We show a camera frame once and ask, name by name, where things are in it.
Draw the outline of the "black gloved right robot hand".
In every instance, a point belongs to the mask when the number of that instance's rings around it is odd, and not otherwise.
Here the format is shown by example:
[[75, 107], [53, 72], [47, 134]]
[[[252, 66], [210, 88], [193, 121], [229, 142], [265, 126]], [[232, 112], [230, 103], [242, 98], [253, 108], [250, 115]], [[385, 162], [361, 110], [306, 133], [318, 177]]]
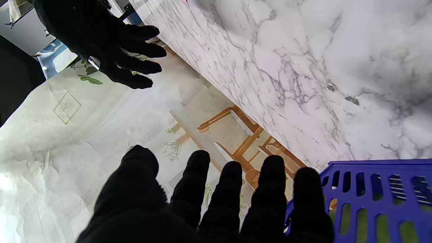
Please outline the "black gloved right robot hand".
[[100, 72], [113, 82], [131, 89], [153, 85], [147, 77], [162, 71], [152, 60], [139, 60], [129, 53], [149, 58], [165, 57], [166, 50], [147, 43], [159, 35], [156, 26], [125, 24], [99, 0], [33, 0], [39, 20], [47, 31], [68, 46], [71, 52], [99, 60]]

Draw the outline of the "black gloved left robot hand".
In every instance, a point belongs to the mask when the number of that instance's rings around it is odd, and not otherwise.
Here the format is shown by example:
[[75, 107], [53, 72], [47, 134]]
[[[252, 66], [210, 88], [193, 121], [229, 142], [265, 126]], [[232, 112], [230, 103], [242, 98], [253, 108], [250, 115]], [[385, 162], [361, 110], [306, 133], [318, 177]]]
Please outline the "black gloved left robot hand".
[[240, 224], [242, 165], [225, 164], [207, 211], [202, 216], [210, 155], [191, 154], [170, 202], [156, 180], [159, 163], [140, 145], [132, 147], [104, 184], [88, 226], [78, 243], [333, 243], [319, 173], [296, 172], [290, 233], [284, 235], [287, 210], [284, 161], [268, 156], [258, 187]]

